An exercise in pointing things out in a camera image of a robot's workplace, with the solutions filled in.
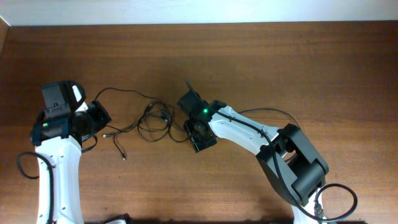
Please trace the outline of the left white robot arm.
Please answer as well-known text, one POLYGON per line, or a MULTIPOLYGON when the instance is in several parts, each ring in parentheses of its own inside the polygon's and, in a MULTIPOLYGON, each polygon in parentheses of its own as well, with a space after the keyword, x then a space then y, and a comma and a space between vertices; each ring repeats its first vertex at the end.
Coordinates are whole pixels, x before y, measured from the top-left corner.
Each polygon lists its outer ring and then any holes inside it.
POLYGON ((83 223, 80 204, 80 157, 111 121, 99 101, 86 103, 84 88, 72 80, 44 85, 45 109, 30 134, 39 164, 37 223, 83 223))

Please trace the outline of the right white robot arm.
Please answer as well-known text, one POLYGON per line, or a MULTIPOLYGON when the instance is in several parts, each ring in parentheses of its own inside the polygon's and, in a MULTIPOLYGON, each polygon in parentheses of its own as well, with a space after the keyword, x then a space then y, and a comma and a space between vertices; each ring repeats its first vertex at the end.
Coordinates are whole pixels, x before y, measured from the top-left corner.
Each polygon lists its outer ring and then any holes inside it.
POLYGON ((272 188, 291 204, 295 223, 324 217, 319 193, 329 167, 298 126, 255 122, 222 101, 203 101, 193 90, 177 104, 188 115, 184 129, 195 152, 214 146, 218 138, 238 144, 256 156, 272 188))

